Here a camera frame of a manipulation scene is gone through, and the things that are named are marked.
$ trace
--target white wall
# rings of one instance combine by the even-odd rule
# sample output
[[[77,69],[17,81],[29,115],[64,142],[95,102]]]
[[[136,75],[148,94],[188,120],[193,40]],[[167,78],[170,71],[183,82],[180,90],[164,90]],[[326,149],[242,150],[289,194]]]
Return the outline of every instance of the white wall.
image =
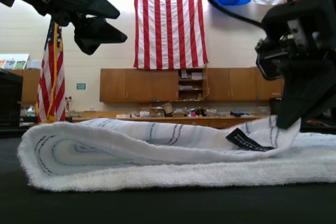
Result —
[[[89,110],[136,110],[137,104],[99,102],[101,68],[132,68],[134,61],[135,12],[134,0],[109,0],[121,12],[109,23],[123,31],[128,40],[123,44],[101,45],[87,56],[74,42],[72,25],[63,29],[66,71],[66,95],[72,96],[72,108]],[[255,65],[254,47],[264,31],[230,18],[203,0],[206,49],[209,67],[250,67]],[[261,20],[269,6],[247,4],[231,10],[255,20]],[[42,59],[50,17],[42,17],[28,4],[16,0],[12,8],[0,4],[0,54],[30,54],[30,59]],[[86,83],[85,91],[76,90],[76,83]]]

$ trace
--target black cable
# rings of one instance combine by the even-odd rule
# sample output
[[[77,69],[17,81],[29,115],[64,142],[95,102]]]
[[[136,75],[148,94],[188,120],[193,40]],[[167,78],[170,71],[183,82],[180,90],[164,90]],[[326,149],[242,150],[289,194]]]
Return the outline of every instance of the black cable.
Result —
[[[210,4],[215,7],[217,10],[219,10],[220,12],[222,13],[225,13],[226,15],[232,17],[232,18],[236,18],[236,19],[239,19],[241,21],[244,21],[246,23],[249,23],[251,25],[254,25],[254,26],[257,26],[261,29],[264,29],[263,28],[263,25],[262,23],[256,21],[256,20],[253,20],[253,19],[250,19],[250,18],[247,18],[247,17],[244,17],[244,16],[241,16],[239,14],[236,14],[236,13],[233,13],[231,11],[229,11],[228,9],[225,9],[223,8],[222,6],[219,6],[218,3],[215,2],[215,0],[208,0],[210,2]]]

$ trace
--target terry cloth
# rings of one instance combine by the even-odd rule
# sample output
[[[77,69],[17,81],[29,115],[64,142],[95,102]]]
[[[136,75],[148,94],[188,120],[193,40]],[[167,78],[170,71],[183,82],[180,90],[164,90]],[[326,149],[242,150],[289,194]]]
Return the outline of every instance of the terry cloth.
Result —
[[[288,130],[275,124],[275,117],[227,130],[112,119],[45,124],[24,134],[18,156],[29,184],[51,191],[336,182],[334,136],[293,146],[300,121]],[[237,128],[269,150],[228,141]]]

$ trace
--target towel label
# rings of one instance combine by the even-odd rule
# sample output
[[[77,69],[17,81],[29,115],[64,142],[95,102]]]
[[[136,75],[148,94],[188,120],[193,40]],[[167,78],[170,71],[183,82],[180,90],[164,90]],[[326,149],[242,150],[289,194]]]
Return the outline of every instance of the towel label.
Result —
[[[274,149],[273,147],[261,146],[238,128],[228,134],[226,139],[240,148],[249,151],[266,152]]]

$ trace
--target american flag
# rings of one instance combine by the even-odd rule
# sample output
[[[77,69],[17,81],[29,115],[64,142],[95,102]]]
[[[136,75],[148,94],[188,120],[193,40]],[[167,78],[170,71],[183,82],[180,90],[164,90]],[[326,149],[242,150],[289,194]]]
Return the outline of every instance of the american flag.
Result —
[[[50,21],[37,95],[38,122],[65,121],[62,28]]]
[[[134,0],[135,68],[185,69],[208,63],[202,0]]]

